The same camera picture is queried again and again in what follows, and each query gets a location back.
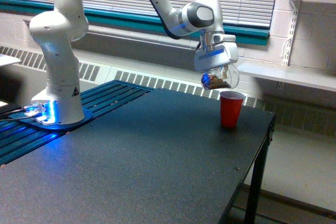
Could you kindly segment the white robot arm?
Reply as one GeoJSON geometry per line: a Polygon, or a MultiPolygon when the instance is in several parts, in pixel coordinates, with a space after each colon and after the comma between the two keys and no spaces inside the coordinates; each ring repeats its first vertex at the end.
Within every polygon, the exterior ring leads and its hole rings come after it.
{"type": "MultiPolygon", "coordinates": [[[[199,32],[194,67],[202,73],[204,89],[235,88],[238,48],[236,38],[223,29],[219,0],[196,0],[175,9],[169,0],[150,0],[173,39],[199,32]]],[[[42,49],[47,68],[46,88],[32,98],[25,114],[45,126],[76,124],[84,120],[79,84],[79,61],[71,43],[88,31],[83,0],[54,0],[54,9],[33,17],[29,31],[42,49]]]]}

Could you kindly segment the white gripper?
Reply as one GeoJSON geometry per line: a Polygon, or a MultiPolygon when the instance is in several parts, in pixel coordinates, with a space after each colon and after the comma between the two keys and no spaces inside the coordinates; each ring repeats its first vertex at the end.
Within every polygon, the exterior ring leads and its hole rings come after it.
{"type": "Polygon", "coordinates": [[[227,35],[221,31],[202,32],[200,46],[194,58],[195,71],[207,72],[221,67],[222,79],[227,79],[228,67],[238,61],[238,47],[235,35],[227,35]]]}

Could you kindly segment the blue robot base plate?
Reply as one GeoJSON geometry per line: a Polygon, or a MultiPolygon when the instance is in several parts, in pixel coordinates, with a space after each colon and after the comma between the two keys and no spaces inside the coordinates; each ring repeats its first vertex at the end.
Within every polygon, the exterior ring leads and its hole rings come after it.
{"type": "Polygon", "coordinates": [[[47,131],[72,131],[92,121],[93,119],[92,112],[88,109],[83,109],[83,112],[85,116],[84,119],[81,120],[80,122],[73,124],[43,125],[39,122],[34,121],[33,119],[22,119],[19,121],[23,124],[47,131]]]}

